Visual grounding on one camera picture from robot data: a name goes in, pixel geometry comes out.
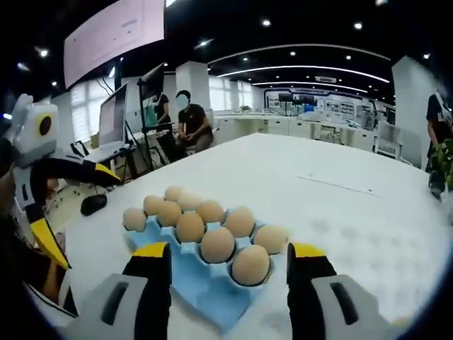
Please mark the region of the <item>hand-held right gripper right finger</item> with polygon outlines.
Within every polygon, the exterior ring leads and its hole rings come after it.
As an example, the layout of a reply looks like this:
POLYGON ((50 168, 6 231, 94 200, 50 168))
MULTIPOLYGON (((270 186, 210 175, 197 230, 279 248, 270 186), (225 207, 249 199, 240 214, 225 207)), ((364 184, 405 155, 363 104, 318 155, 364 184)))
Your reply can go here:
POLYGON ((390 339, 375 296, 338 275, 312 244, 287 245, 287 306, 293 339, 390 339))

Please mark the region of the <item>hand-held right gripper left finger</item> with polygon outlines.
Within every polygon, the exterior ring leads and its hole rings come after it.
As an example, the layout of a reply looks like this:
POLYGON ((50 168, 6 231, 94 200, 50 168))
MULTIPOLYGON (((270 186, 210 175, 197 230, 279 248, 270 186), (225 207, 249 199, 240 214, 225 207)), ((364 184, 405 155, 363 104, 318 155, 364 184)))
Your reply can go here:
POLYGON ((158 242, 133 253, 86 297, 79 317, 80 339, 167 339, 171 250, 158 242))

